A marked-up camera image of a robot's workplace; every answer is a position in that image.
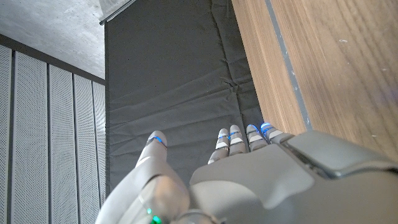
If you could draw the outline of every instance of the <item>green led light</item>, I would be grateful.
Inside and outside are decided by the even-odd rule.
[[[162,220],[156,215],[152,218],[152,222],[150,224],[162,224]]]

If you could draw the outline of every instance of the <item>blue led light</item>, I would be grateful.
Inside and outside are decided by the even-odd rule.
[[[264,126],[267,126],[267,125],[271,125],[271,124],[270,124],[270,123],[264,123],[264,124],[261,125],[261,129],[262,129]]]
[[[249,126],[252,126],[252,127],[254,127],[254,129],[255,129],[256,131],[259,131],[259,130],[257,129],[257,127],[254,126],[253,124],[249,124]]]
[[[153,139],[157,139],[160,143],[162,143],[164,146],[166,146],[166,145],[163,143],[162,139],[159,138],[159,137],[157,137],[157,136],[153,136],[152,138],[150,138],[150,139],[148,140],[148,142],[152,141]]]
[[[152,138],[156,138],[159,142],[162,142],[162,139],[159,138],[159,137],[157,137],[157,136],[154,136],[154,137],[152,137]]]

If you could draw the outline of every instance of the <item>wooden surface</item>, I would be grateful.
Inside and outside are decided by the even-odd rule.
[[[299,106],[262,1],[233,0],[244,49],[265,122],[288,133],[305,131]]]
[[[275,35],[264,0],[233,2],[248,58],[257,57],[268,61],[270,67],[278,67],[271,63],[280,61],[265,56],[269,53],[250,47],[252,42]],[[398,161],[397,1],[271,0],[271,3],[313,128]],[[258,31],[256,27],[260,26],[266,31]],[[279,48],[277,43],[263,41],[268,43],[267,51]],[[251,70],[256,71],[253,79],[257,95],[265,107],[271,96],[263,95],[267,91],[263,90],[267,88],[263,84],[270,76],[276,76],[269,74],[276,71],[264,70],[251,61]],[[280,82],[286,82],[287,75],[280,75]],[[287,83],[284,87],[287,91],[292,89]],[[286,109],[287,100],[282,100],[282,104]]]

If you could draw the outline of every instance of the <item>robot finger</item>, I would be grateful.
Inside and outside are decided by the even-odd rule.
[[[264,140],[259,130],[254,125],[248,125],[248,127],[246,128],[246,134],[248,137],[249,148],[251,152],[267,146],[266,140]]]
[[[237,125],[232,125],[229,129],[230,147],[229,156],[239,153],[246,153],[246,146],[242,140],[241,130]]]
[[[228,130],[223,128],[218,133],[218,140],[216,144],[216,149],[210,156],[210,159],[207,164],[211,164],[215,161],[218,161],[222,158],[228,156],[229,153],[229,139],[228,139]]]
[[[161,131],[154,131],[148,138],[147,144],[138,158],[136,167],[150,157],[156,157],[166,161],[167,158],[167,139]]]

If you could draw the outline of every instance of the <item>gray metal strip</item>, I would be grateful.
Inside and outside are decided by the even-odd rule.
[[[101,204],[106,198],[105,155],[105,86],[93,82],[96,140],[98,153],[99,193]]]
[[[47,64],[16,52],[11,223],[48,223]]]
[[[78,223],[72,73],[49,66],[51,223]]]
[[[7,222],[12,51],[0,45],[0,223]]]
[[[91,81],[74,75],[80,222],[94,223],[100,210]]]
[[[271,4],[271,0],[266,0],[266,5],[267,5],[268,13],[271,17],[272,25],[274,26],[275,34],[278,39],[280,51],[282,52],[282,55],[283,55],[283,58],[285,61],[286,69],[289,73],[290,82],[293,86],[293,91],[296,96],[298,107],[300,108],[300,112],[301,112],[301,115],[302,115],[302,118],[304,121],[305,128],[307,129],[307,131],[312,130],[310,117],[309,117],[308,111],[305,107],[304,99],[301,94],[299,84],[297,83],[297,79],[296,79],[296,76],[295,76],[295,73],[293,70],[293,65],[292,65],[292,62],[290,61],[289,53],[287,52],[285,41],[284,41],[284,38],[280,31],[280,28],[279,28],[279,25],[278,25],[278,22],[277,22],[277,19],[275,16],[274,8],[272,7],[272,4]]]
[[[115,18],[117,15],[119,15],[121,12],[123,12],[125,9],[127,9],[129,6],[131,6],[132,3],[134,3],[136,0],[130,0],[126,2],[122,7],[120,7],[118,10],[114,11],[112,14],[110,14],[107,18],[99,22],[99,24],[102,26],[105,24],[105,22],[111,21],[113,18]]]

